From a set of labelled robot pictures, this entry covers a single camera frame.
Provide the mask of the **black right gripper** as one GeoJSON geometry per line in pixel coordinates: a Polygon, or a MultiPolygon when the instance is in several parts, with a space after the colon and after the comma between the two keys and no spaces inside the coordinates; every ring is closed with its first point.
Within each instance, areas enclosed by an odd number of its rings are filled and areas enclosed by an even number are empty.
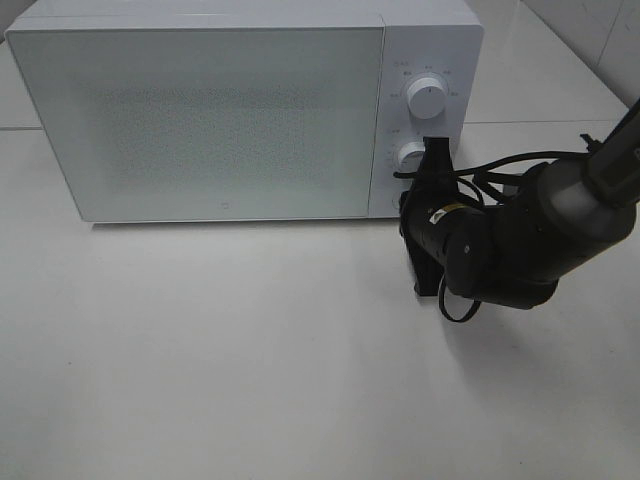
{"type": "Polygon", "coordinates": [[[444,282],[455,295],[490,298],[490,221],[452,175],[450,139],[423,138],[424,152],[410,189],[401,197],[400,231],[421,297],[444,282]]]}

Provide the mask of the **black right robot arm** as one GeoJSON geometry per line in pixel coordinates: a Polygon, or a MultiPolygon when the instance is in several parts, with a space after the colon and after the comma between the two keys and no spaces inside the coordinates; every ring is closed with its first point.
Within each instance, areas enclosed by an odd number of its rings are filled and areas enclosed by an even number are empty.
{"type": "Polygon", "coordinates": [[[427,137],[400,198],[399,231],[421,297],[528,310],[559,280],[624,240],[639,201],[639,111],[582,152],[534,151],[455,169],[427,137]]]}

